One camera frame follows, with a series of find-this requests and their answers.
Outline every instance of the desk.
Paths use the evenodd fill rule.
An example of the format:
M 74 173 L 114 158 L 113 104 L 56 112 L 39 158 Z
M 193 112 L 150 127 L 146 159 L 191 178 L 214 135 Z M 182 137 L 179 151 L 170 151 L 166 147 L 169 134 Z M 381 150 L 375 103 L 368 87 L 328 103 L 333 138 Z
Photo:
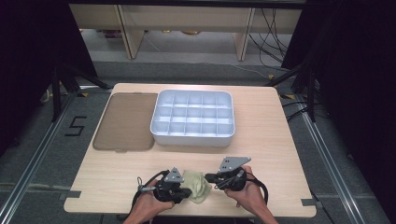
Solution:
M 254 175 L 269 190 L 268 206 L 276 217 L 312 217 L 315 206 L 303 206 L 312 199 L 290 129 L 276 90 L 269 87 L 193 86 L 168 84 L 118 84 L 117 92 L 160 92 L 164 89 L 228 91 L 233 97 L 235 134 L 228 147 L 181 147 L 154 144 L 148 151 L 98 151 L 92 141 L 79 168 L 73 191 L 79 198 L 67 198 L 64 209 L 74 213 L 127 214 L 137 190 L 137 178 L 144 182 L 161 170 L 174 166 L 184 170 L 215 173 L 225 156 L 250 157 Z M 165 216 L 252 217 L 221 190 L 212 189 L 200 204 L 183 200 Z

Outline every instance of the gray carpet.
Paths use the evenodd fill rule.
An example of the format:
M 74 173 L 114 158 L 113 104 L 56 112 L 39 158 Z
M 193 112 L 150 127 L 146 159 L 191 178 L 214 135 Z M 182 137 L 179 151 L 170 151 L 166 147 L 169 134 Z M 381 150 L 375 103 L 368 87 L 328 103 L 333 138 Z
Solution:
M 214 64 L 174 64 L 174 63 L 95 63 L 101 80 L 114 85 L 119 82 L 142 83 L 185 83 L 185 84 L 217 84 L 217 85 L 250 85 L 262 86 L 268 82 L 268 75 L 276 77 L 282 72 L 263 66 L 241 66 L 241 70 L 230 65 Z M 290 93 L 293 79 L 277 86 L 280 94 Z M 87 81 L 79 79 L 81 85 Z M 83 160 L 85 150 L 92 139 L 94 129 L 103 112 L 109 93 L 89 93 L 87 97 L 77 97 L 65 115 L 59 131 L 56 133 L 49 152 L 41 163 L 32 181 L 32 187 L 23 197 L 11 223 L 99 223 L 99 214 L 68 214 L 63 210 L 64 201 L 59 197 L 71 187 L 78 168 Z M 282 105 L 293 102 L 282 99 Z M 297 105 L 285 106 L 285 116 L 291 115 L 300 108 Z M 354 161 L 346 154 L 342 139 L 325 118 L 323 107 L 316 107 L 317 125 L 326 141 L 337 166 L 362 211 L 367 223 L 389 223 L 380 205 L 367 186 Z M 50 125 L 51 103 L 37 109 L 25 132 L 21 135 L 21 144 L 10 148 L 0 160 L 0 183 L 2 193 L 0 200 L 7 197 L 5 184 L 15 183 L 30 157 L 33 155 L 46 129 Z M 66 136 L 77 133 L 69 128 L 75 116 L 86 117 L 78 119 L 75 124 L 84 126 L 80 136 Z M 297 147 L 309 187 L 323 203 L 335 223 L 350 223 L 347 212 L 341 203 L 330 176 L 318 154 L 316 145 L 307 130 L 301 115 L 289 122 L 290 131 Z M 318 208 L 313 218 L 279 217 L 280 223 L 331 223 L 322 208 Z M 105 215 L 103 223 L 119 223 L 114 215 Z

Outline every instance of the white desk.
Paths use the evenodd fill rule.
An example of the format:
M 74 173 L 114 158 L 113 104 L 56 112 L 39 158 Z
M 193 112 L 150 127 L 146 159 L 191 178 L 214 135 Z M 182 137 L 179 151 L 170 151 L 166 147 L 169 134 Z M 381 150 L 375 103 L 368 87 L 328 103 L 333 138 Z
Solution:
M 276 90 L 269 87 L 189 86 L 166 84 L 118 84 L 116 92 L 159 92 L 163 89 L 228 91 L 233 96 L 235 135 L 228 147 L 176 147 L 154 144 L 148 151 L 98 151 L 87 149 L 71 190 L 79 198 L 68 198 L 64 209 L 73 213 L 127 214 L 143 182 L 174 166 L 204 174 L 215 173 L 225 156 L 250 157 L 253 173 L 269 190 L 268 206 L 276 217 L 313 217 L 315 206 L 303 206 L 311 199 L 290 129 Z M 183 200 L 166 216 L 251 217 L 223 191 L 212 189 L 200 204 Z

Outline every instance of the floor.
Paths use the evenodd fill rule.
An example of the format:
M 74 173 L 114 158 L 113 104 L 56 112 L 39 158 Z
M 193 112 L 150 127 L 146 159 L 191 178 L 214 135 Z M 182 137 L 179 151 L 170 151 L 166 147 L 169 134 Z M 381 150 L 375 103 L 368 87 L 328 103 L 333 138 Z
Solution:
M 133 60 L 127 59 L 121 39 L 105 38 L 102 32 L 96 30 L 83 30 L 81 34 L 99 77 L 109 82 L 123 80 L 122 76 L 127 76 L 130 72 L 125 64 L 132 63 L 151 67 L 155 63 L 155 69 L 160 70 L 157 71 L 159 73 L 161 69 L 169 69 L 168 65 L 182 63 L 186 66 L 180 67 L 186 74 L 192 73 L 191 69 L 195 67 L 230 69 L 230 75 L 244 74 L 263 80 L 267 80 L 272 74 L 282 74 L 279 71 L 282 70 L 280 62 L 260 53 L 251 40 L 245 60 L 238 62 L 231 34 L 202 32 L 198 35 L 186 35 L 179 31 L 148 31 L 137 57 Z M 259 35 L 252 36 L 258 43 L 262 42 Z M 291 35 L 278 37 L 287 46 Z M 274 39 L 270 38 L 268 42 L 272 46 L 276 45 Z M 265 48 L 279 59 L 282 58 L 279 50 L 268 46 Z M 113 64 L 122 64 L 125 68 L 111 69 L 114 68 L 111 66 L 115 66 Z M 303 95 L 293 95 L 290 92 L 292 81 L 293 78 L 277 87 L 281 103 L 285 105 L 286 116 L 303 109 L 299 104 L 286 105 L 304 99 Z M 63 210 L 64 196 L 74 181 L 108 95 L 108 91 L 99 91 L 91 92 L 89 97 L 72 97 L 70 94 L 64 96 L 68 112 L 59 127 L 53 127 L 50 122 L 51 100 L 37 109 L 21 133 L 19 144 L 11 147 L 0 160 L 0 202 L 9 199 L 19 181 L 29 183 L 23 197 L 17 202 L 16 210 L 11 211 L 10 223 L 119 223 L 112 215 L 68 214 Z M 65 137 L 74 131 L 69 128 L 70 123 L 80 115 L 88 115 L 87 119 L 80 120 L 84 122 L 84 132 L 78 138 Z M 325 107 L 316 107 L 316 123 L 311 123 L 305 113 L 296 115 L 289 121 L 290 131 L 308 185 L 318 198 L 318 213 L 312 218 L 278 217 L 279 222 L 389 223 L 356 164 L 347 156 L 347 148 L 337 135 Z M 50 138 L 49 146 L 42 146 L 42 139 L 49 137 L 51 129 L 56 129 L 56 134 Z M 26 173 L 25 168 L 31 165 L 31 159 L 38 157 L 40 148 L 46 150 L 41 151 L 42 159 L 34 167 L 33 176 L 31 179 L 21 178 Z

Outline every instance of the plastic organizer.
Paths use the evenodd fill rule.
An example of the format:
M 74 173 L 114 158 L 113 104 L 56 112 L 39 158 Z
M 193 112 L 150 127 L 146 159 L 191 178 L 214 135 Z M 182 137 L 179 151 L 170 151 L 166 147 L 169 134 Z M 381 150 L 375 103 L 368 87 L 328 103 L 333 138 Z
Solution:
M 161 91 L 150 130 L 161 145 L 227 147 L 235 132 L 226 91 Z

